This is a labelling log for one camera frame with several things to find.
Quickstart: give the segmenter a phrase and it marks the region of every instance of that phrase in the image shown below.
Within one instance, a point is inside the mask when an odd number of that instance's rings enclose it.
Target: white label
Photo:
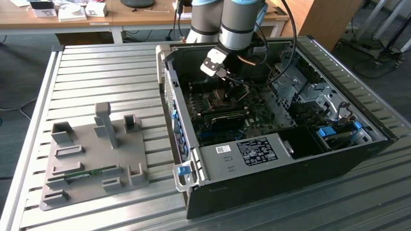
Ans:
[[[231,151],[231,148],[228,145],[221,146],[221,147],[216,147],[217,153],[225,153]]]
[[[89,23],[90,26],[109,25],[109,23]]]

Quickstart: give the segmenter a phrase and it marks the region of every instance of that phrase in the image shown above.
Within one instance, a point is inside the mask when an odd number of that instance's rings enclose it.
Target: gray carpet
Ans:
[[[369,9],[360,10],[353,18],[353,22],[361,24],[371,10],[372,6]],[[379,13],[369,27],[369,34],[385,15],[385,12]],[[403,19],[397,19],[395,23],[392,23],[383,35],[383,39],[391,37],[401,20]],[[146,41],[164,41],[167,33],[168,30],[153,31]],[[149,31],[140,31],[132,36],[138,40],[144,40],[148,34]],[[408,38],[411,38],[411,28],[403,33],[396,46],[400,47]],[[0,45],[0,60],[2,60],[2,62],[0,62],[1,108],[16,107],[37,96],[50,49],[52,46],[57,44],[58,41],[54,35],[13,35],[9,36],[5,43]],[[351,68],[353,63],[368,58],[367,55],[347,46],[336,49],[333,54],[348,68]],[[363,74],[375,76],[385,71],[391,71],[392,65],[385,64],[379,70],[375,70],[373,63],[369,61],[359,65],[357,68]],[[409,68],[409,61],[407,60],[403,65],[383,78],[375,80],[361,78],[408,120],[411,120],[411,94],[408,94],[411,86],[411,80],[408,79],[411,72]],[[32,103],[24,108],[24,111],[29,115],[32,114],[33,106],[34,104]],[[12,176],[14,172],[29,121],[18,111],[0,111],[0,118],[2,119],[2,125],[0,126],[0,177],[6,177]],[[0,212],[2,210],[9,183],[10,180],[0,180]]]

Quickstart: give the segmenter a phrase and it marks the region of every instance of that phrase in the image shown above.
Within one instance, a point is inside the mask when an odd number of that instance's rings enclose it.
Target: metal bracket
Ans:
[[[156,78],[157,78],[158,83],[162,83],[161,62],[171,53],[172,53],[172,50],[171,50],[169,44],[160,44],[154,47]]]

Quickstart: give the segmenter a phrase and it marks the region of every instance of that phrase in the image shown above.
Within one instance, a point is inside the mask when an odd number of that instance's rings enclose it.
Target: desk leg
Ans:
[[[114,44],[122,43],[122,37],[121,37],[122,27],[121,26],[110,26],[109,30],[110,30],[110,34],[112,34],[112,37],[113,37]]]
[[[284,25],[285,25],[285,21],[277,21],[276,22],[276,24],[272,27],[272,31],[271,31],[271,35],[269,35],[271,38],[281,36]]]

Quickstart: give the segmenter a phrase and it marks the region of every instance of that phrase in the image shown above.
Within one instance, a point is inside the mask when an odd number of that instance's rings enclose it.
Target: green circuit board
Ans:
[[[256,89],[244,88],[221,100],[217,90],[185,96],[200,146],[273,133],[279,126]]]

